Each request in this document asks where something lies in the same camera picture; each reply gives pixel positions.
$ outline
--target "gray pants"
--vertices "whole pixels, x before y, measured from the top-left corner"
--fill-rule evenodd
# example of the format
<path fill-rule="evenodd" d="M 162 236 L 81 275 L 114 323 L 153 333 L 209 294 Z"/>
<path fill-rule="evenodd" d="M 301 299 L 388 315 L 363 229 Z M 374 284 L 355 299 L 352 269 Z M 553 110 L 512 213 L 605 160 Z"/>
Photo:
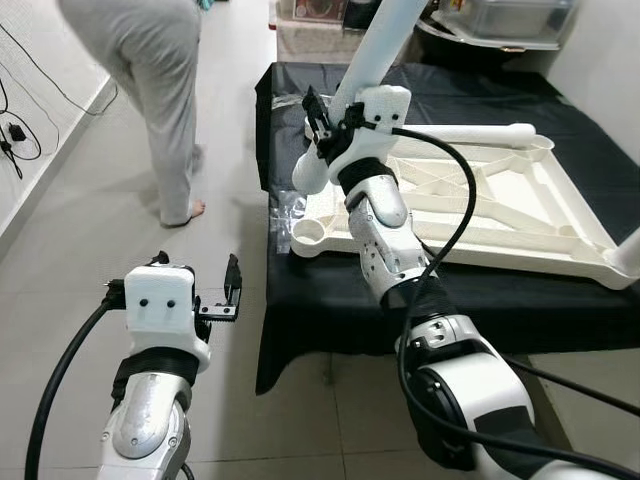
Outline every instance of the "gray pants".
<path fill-rule="evenodd" d="M 126 90 L 147 122 L 161 222 L 188 222 L 200 36 L 195 0 L 58 3 L 89 53 Z"/>

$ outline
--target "table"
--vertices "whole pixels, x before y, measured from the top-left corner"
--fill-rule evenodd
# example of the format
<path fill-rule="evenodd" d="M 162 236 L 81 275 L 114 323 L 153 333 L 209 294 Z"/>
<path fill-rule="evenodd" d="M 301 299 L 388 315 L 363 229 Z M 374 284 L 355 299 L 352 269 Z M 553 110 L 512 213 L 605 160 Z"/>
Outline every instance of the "table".
<path fill-rule="evenodd" d="M 271 208 L 280 191 L 293 190 L 291 172 L 308 146 L 301 95 L 309 85 L 335 93 L 345 71 L 277 63 L 256 87 L 257 160 Z M 407 64 L 392 68 L 385 83 L 413 92 L 407 124 L 534 124 L 555 142 L 558 161 L 617 243 L 640 224 L 640 168 L 541 76 Z M 274 97 L 288 105 L 272 109 Z M 358 257 L 278 254 L 276 235 L 270 228 L 256 393 L 268 392 L 286 365 L 308 352 L 392 353 L 400 325 L 382 316 Z M 501 352 L 640 346 L 640 282 L 612 291 L 587 279 L 465 265 L 445 264 L 439 272 L 458 310 Z"/>

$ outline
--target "plug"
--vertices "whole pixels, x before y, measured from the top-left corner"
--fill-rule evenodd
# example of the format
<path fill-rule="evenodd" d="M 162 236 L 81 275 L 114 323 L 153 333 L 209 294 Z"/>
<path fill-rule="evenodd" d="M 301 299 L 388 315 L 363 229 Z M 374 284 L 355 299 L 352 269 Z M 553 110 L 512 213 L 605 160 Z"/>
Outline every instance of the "plug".
<path fill-rule="evenodd" d="M 11 135 L 11 140 L 14 142 L 24 142 L 27 139 L 22 127 L 13 123 L 9 124 L 9 135 Z"/>

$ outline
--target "black strap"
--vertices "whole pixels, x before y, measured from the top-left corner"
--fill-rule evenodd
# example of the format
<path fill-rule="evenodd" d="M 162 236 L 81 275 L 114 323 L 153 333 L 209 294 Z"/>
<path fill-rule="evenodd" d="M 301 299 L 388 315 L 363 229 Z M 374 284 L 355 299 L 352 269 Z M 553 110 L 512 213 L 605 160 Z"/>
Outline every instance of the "black strap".
<path fill-rule="evenodd" d="M 338 174 L 338 181 L 344 194 L 349 195 L 349 192 L 362 180 L 376 175 L 390 175 L 395 180 L 396 185 L 398 184 L 398 179 L 393 170 L 380 163 L 374 157 L 363 158 L 351 165 L 347 165 Z"/>
<path fill-rule="evenodd" d="M 529 419 L 526 407 L 509 407 L 487 413 L 475 420 L 476 430 L 531 445 L 545 446 Z M 489 456 L 500 467 L 517 478 L 527 480 L 533 477 L 542 467 L 552 461 L 549 458 L 511 452 L 499 448 L 484 447 Z"/>
<path fill-rule="evenodd" d="M 137 355 L 125 358 L 118 368 L 113 380 L 111 398 L 113 408 L 117 407 L 124 398 L 127 382 L 131 375 L 144 372 L 169 373 L 184 378 L 189 385 L 196 383 L 199 360 L 183 350 L 168 347 L 155 347 L 144 350 Z"/>

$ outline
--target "white 3d-printed part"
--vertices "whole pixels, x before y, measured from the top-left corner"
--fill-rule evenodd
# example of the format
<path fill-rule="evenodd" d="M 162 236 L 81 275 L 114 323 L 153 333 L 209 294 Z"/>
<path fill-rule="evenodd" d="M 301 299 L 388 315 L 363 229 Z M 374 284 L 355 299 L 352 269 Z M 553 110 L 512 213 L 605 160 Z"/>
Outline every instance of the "white 3d-printed part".
<path fill-rule="evenodd" d="M 640 271 L 610 263 L 618 247 L 556 160 L 553 147 L 540 135 L 523 148 L 456 145 L 474 170 L 478 203 L 446 261 L 592 278 L 616 290 L 627 287 Z M 391 150 L 387 166 L 412 211 L 415 233 L 437 251 L 466 208 L 468 189 L 460 167 L 436 147 L 405 138 Z M 292 232 L 297 255 L 358 252 L 344 199 L 331 183 L 308 197 L 305 216 Z M 629 248 L 640 255 L 635 243 Z"/>

